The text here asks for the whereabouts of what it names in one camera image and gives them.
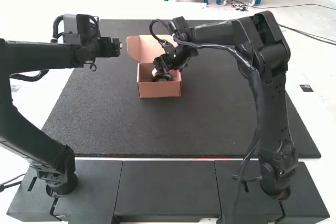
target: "white floor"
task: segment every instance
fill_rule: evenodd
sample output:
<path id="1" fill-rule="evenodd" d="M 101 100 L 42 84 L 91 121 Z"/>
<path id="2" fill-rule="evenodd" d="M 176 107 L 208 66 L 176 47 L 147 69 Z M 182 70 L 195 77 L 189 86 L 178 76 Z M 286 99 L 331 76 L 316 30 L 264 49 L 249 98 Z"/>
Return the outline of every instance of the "white floor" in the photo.
<path id="1" fill-rule="evenodd" d="M 335 0 L 263 0 L 261 6 L 305 3 L 336 7 Z M 100 18 L 151 19 L 183 15 L 189 19 L 233 19 L 259 11 L 237 12 L 230 6 L 216 5 L 215 0 L 210 0 L 208 8 L 203 7 L 203 4 L 164 3 L 163 0 L 2 0 L 0 38 L 48 42 L 54 18 L 63 13 L 87 13 Z M 336 11 L 305 6 L 272 9 L 272 12 L 280 24 L 336 40 Z M 322 223 L 336 223 L 336 192 L 331 188 L 335 175 L 330 173 L 336 147 L 336 48 L 291 31 L 284 30 L 283 34 L 291 48 L 286 89 L 322 154 L 320 160 L 305 163 L 331 215 Z M 70 74 L 71 70 L 57 70 L 36 83 L 13 81 L 12 84 L 22 85 L 13 93 L 15 105 L 42 128 Z M 310 84 L 314 92 L 303 93 L 299 84 Z M 1 148 L 0 164 L 0 183 L 25 172 L 28 167 L 25 160 Z M 6 216 L 16 189 L 0 194 L 1 223 L 18 223 Z"/>

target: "power cord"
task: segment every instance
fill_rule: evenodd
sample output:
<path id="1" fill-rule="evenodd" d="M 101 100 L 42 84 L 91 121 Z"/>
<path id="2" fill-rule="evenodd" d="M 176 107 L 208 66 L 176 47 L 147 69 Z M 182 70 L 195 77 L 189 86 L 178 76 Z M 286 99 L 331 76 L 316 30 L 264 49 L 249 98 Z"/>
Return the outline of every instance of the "power cord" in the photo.
<path id="1" fill-rule="evenodd" d="M 21 174 L 21 175 L 15 177 L 15 178 L 12 178 L 12 179 L 10 179 L 9 181 L 6 181 L 6 182 L 0 184 L 0 193 L 3 192 L 3 191 L 4 191 L 5 189 L 7 189 L 7 188 L 10 188 L 10 187 L 13 187 L 13 186 L 20 185 L 20 184 L 22 183 L 22 180 L 21 180 L 21 181 L 18 181 L 18 182 L 11 183 L 11 184 L 9 184 L 9 185 L 7 185 L 7 184 L 8 184 L 9 182 L 12 182 L 12 181 L 14 181 L 14 180 L 16 180 L 16 179 L 18 179 L 18 178 L 24 176 L 24 175 L 25 175 L 25 173 L 23 173 L 23 174 Z"/>
<path id="2" fill-rule="evenodd" d="M 320 7 L 324 7 L 324 8 L 328 8 L 328 9 L 331 9 L 331 10 L 336 10 L 332 7 L 329 7 L 329 6 L 324 6 L 324 5 L 319 5 L 319 4 L 302 4 L 302 5 L 287 5 L 287 6 L 271 6 L 271 7 L 255 7 L 255 6 L 249 6 L 249 5 L 246 5 L 244 2 L 241 2 L 241 1 L 238 1 L 238 0 L 232 0 L 230 2 L 226 1 L 226 0 L 223 0 L 229 4 L 231 4 L 231 6 L 233 8 L 236 8 L 240 11 L 242 10 L 247 10 L 247 8 L 255 8 L 255 9 L 269 9 L 269 8 L 284 8 L 284 7 L 296 7 L 296 6 L 307 6 L 307 5 L 313 5 L 313 6 L 320 6 Z M 281 25 L 279 24 L 279 26 L 283 27 L 283 28 L 286 28 L 288 30 L 291 30 L 291 31 L 294 31 L 296 33 L 299 33 L 301 35 L 304 35 L 304 36 L 307 36 L 309 38 L 312 38 L 312 39 L 315 39 L 317 41 L 320 41 L 320 42 L 324 42 L 324 43 L 327 43 L 327 44 L 331 44 L 333 46 L 336 46 L 336 44 L 332 43 L 332 42 L 335 42 L 335 40 L 332 40 L 332 39 L 328 39 L 328 38 L 324 38 L 324 37 L 321 37 L 321 36 L 318 36 L 318 35 L 314 35 L 314 34 L 309 34 L 309 33 L 306 33 L 305 31 L 300 31 L 298 29 L 294 29 L 294 28 L 290 28 L 288 26 L 284 26 L 284 25 Z"/>
<path id="3" fill-rule="evenodd" d="M 238 1 L 238 0 L 231 1 L 231 2 L 225 1 L 225 2 L 230 3 L 230 4 L 231 4 L 232 2 L 237 2 L 237 3 L 241 3 L 244 7 L 247 7 L 247 8 L 255 8 L 255 9 L 286 8 L 286 7 L 297 7 L 297 6 L 308 6 L 308 5 L 313 5 L 313 6 L 324 7 L 324 8 L 331 9 L 331 10 L 336 10 L 335 8 L 332 8 L 332 7 L 329 7 L 329 6 L 325 6 L 325 5 L 319 5 L 319 4 L 301 4 L 301 5 L 284 5 L 284 6 L 270 6 L 270 7 L 255 7 L 255 6 L 249 6 L 249 5 L 246 5 L 244 2 L 241 2 L 241 1 Z"/>
<path id="4" fill-rule="evenodd" d="M 317 35 L 314 35 L 314 34 L 309 34 L 309 33 L 306 33 L 305 31 L 300 31 L 298 29 L 294 29 L 294 28 L 290 28 L 288 26 L 284 26 L 284 25 L 281 25 L 281 24 L 278 24 L 280 27 L 283 27 L 285 29 L 288 29 L 288 30 L 291 30 L 291 31 L 294 31 L 296 33 L 299 33 L 301 35 L 304 35 L 304 36 L 307 36 L 309 38 L 312 38 L 312 39 L 315 39 L 317 41 L 320 41 L 320 42 L 324 42 L 324 43 L 327 43 L 327 44 L 331 44 L 333 46 L 336 46 L 336 40 L 332 40 L 332 39 L 328 39 L 328 38 L 324 38 L 324 37 L 321 37 L 321 36 L 317 36 Z"/>

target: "black rubber mat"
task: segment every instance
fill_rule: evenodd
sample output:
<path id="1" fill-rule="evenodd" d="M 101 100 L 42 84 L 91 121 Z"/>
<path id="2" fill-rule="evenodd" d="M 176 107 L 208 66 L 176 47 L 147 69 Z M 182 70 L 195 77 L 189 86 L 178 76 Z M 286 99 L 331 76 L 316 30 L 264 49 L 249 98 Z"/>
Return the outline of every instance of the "black rubber mat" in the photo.
<path id="1" fill-rule="evenodd" d="M 193 20 L 190 25 L 213 22 Z M 103 36 L 149 34 L 149 20 L 101 20 Z M 159 25 L 157 34 L 166 33 Z M 137 63 L 99 59 L 97 71 L 75 69 L 43 131 L 78 156 L 243 157 L 256 126 L 254 100 L 235 59 L 199 51 L 182 72 L 179 98 L 139 99 Z M 321 157 L 290 99 L 293 141 L 301 158 Z"/>

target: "black platform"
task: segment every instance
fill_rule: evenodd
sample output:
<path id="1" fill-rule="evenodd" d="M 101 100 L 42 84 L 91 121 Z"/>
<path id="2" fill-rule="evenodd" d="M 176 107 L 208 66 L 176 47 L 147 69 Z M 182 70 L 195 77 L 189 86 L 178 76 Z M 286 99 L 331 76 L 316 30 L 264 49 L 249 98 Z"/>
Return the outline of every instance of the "black platform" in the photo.
<path id="1" fill-rule="evenodd" d="M 7 214 L 21 221 L 64 220 L 69 224 L 198 222 L 202 218 L 218 218 L 218 224 L 225 224 L 234 198 L 232 174 L 239 164 L 76 161 L 79 186 L 58 200 L 46 195 L 40 180 L 27 191 L 35 175 L 29 169 Z M 258 162 L 251 161 L 246 177 L 257 174 Z M 258 182 L 241 190 L 235 224 L 315 224 L 329 218 L 304 163 L 299 163 L 286 201 L 266 196 Z"/>
<path id="2" fill-rule="evenodd" d="M 190 25 L 213 22 L 194 20 Z M 148 34 L 148 20 L 102 20 L 103 36 Z M 159 25 L 158 34 L 166 33 Z M 180 98 L 138 97 L 137 63 L 97 60 L 97 71 L 75 69 L 43 131 L 78 156 L 242 158 L 256 126 L 247 81 L 228 53 L 203 49 L 182 72 Z M 301 158 L 321 157 L 287 97 L 289 125 Z"/>

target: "cart wheel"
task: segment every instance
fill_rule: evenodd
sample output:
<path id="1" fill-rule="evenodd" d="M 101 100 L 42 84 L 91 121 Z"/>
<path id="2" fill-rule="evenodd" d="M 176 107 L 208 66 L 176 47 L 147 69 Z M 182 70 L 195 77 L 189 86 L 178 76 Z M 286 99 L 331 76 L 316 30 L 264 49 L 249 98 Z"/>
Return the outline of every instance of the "cart wheel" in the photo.
<path id="1" fill-rule="evenodd" d="M 249 6 L 254 6 L 256 4 L 256 0 L 249 0 L 248 5 Z"/>
<path id="2" fill-rule="evenodd" d="M 228 0 L 224 0 L 223 5 L 227 5 Z"/>

